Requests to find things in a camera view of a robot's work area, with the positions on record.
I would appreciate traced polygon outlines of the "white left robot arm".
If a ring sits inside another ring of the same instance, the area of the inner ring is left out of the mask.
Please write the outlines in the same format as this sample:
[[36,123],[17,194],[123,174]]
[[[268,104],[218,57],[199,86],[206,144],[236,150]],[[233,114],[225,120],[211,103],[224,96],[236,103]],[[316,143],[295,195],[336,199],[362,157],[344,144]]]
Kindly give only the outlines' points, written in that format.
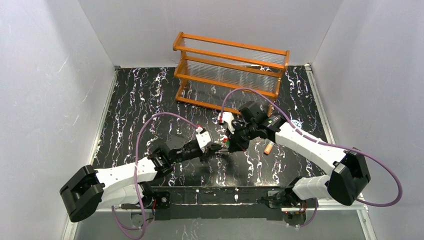
[[80,222],[98,209],[138,204],[139,199],[152,196],[143,183],[167,176],[177,163],[195,158],[204,161],[222,149],[204,135],[196,135],[180,148],[168,141],[138,162],[98,169],[85,165],[62,186],[59,194],[70,221]]

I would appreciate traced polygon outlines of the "metal oval keyring holder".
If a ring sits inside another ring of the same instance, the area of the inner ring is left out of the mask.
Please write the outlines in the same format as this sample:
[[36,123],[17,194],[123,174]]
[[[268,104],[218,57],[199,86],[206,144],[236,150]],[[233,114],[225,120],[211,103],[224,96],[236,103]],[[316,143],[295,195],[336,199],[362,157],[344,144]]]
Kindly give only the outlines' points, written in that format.
[[219,145],[219,144],[214,144],[214,145],[211,147],[211,150],[212,150],[214,153],[219,153],[219,154],[226,154],[226,153],[230,153],[230,150],[229,150],[227,147],[224,147],[224,146]]

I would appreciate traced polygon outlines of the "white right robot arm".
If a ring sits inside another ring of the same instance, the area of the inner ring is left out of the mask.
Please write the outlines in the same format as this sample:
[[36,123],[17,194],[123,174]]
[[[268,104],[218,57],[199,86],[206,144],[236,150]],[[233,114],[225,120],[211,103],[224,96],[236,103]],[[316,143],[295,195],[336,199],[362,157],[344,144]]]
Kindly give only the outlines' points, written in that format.
[[245,103],[239,112],[240,125],[231,112],[219,114],[219,123],[226,125],[228,150],[246,151],[256,138],[269,140],[289,148],[324,171],[316,177],[297,177],[282,191],[264,197],[270,205],[295,206],[309,199],[330,199],[350,206],[370,182],[365,157],[354,151],[327,146],[313,135],[293,127],[280,115],[268,116],[254,101]]

